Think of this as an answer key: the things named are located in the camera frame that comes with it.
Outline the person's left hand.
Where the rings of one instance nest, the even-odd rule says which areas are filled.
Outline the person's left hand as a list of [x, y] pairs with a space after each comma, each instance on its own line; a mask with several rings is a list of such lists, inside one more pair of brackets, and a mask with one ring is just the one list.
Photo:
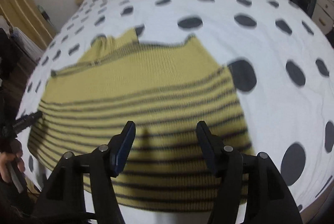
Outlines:
[[11, 149], [11, 153], [1, 153], [1, 178], [5, 183], [10, 183], [12, 181], [10, 171], [7, 167], [8, 164], [14, 162], [21, 173], [24, 173], [25, 171], [25, 164], [22, 160], [23, 151], [21, 143], [17, 140], [14, 140], [11, 143]]

